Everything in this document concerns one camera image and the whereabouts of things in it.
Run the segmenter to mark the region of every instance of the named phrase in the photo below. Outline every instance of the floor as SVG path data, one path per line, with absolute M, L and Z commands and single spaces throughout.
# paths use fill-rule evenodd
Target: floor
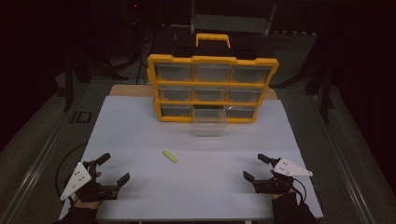
M 276 34 L 269 38 L 280 62 L 272 84 L 298 73 L 316 39 L 314 35 Z M 69 112 L 63 112 L 64 98 L 54 95 L 16 134 L 0 154 L 1 223 L 57 220 L 63 205 L 56 187 L 62 191 L 60 186 L 66 175 L 81 158 L 111 87 L 117 83 L 135 84 L 137 70 L 138 63 L 120 72 L 129 77 L 127 81 L 100 75 L 93 77 L 91 83 L 75 80 L 76 99 Z M 324 213 L 320 223 L 396 223 L 395 195 L 337 88 L 332 87 L 334 108 L 329 111 L 331 123 L 326 124 L 318 113 L 319 96 L 306 95 L 304 91 L 307 81 L 275 91 L 286 109 L 305 165 L 314 173 L 311 179 Z M 59 85 L 63 85 L 62 74 Z M 75 111 L 91 113 L 92 118 L 85 123 L 75 122 Z

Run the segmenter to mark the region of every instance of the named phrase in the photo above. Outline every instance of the yellow-green object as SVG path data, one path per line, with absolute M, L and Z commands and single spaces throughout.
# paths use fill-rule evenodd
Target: yellow-green object
M 164 151 L 163 151 L 163 155 L 165 155 L 165 157 L 167 157 L 167 158 L 168 158 L 169 160 L 171 160 L 172 162 L 177 163 L 177 158 L 176 158 L 174 155 L 172 155 L 172 153 L 170 153 L 170 152 L 164 150 Z
M 227 123 L 251 123 L 278 66 L 262 35 L 158 33 L 147 70 L 154 112 L 159 121 L 194 122 L 197 108 L 224 109 Z

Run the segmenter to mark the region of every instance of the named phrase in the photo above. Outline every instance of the robotic arm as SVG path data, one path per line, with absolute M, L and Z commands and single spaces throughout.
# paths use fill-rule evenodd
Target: robotic arm
M 284 158 L 270 159 L 262 154 L 258 159 L 273 166 L 274 177 L 268 180 L 256 180 L 253 175 L 244 171 L 244 178 L 253 184 L 256 193 L 265 194 L 284 194 L 293 188 L 294 175 L 313 175 L 312 172 L 305 170 L 297 164 Z
M 117 185 L 103 186 L 96 182 L 96 165 L 102 165 L 110 154 L 106 153 L 96 161 L 79 162 L 64 189 L 61 201 L 64 201 L 71 194 L 76 193 L 78 198 L 84 203 L 117 200 L 120 188 L 130 179 L 129 173 L 117 181 Z

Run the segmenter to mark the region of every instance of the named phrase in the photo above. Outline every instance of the small yellow block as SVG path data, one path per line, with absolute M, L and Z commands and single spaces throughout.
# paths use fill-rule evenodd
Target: small yellow block
M 172 162 L 177 163 L 177 158 L 174 155 L 172 155 L 170 152 L 164 150 L 163 155 L 165 155 Z

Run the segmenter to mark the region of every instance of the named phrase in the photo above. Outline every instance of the plastic drawer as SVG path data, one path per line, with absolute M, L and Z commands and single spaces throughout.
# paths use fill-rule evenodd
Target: plastic drawer
M 250 119 L 255 110 L 255 106 L 229 105 L 225 108 L 227 118 L 230 119 Z
M 190 101 L 192 86 L 159 86 L 160 100 Z
M 165 117 L 189 117 L 191 105 L 161 105 L 161 111 Z
M 208 82 L 228 82 L 231 73 L 229 64 L 198 63 L 195 65 L 195 80 Z
M 263 88 L 230 87 L 227 101 L 257 103 L 262 92 Z
M 196 101 L 224 101 L 227 87 L 194 87 Z
M 193 109 L 192 135 L 219 136 L 227 125 L 226 113 L 222 106 L 195 106 Z
M 235 66 L 232 82 L 264 83 L 270 70 L 264 66 Z
M 192 64 L 190 63 L 155 63 L 158 80 L 191 81 Z

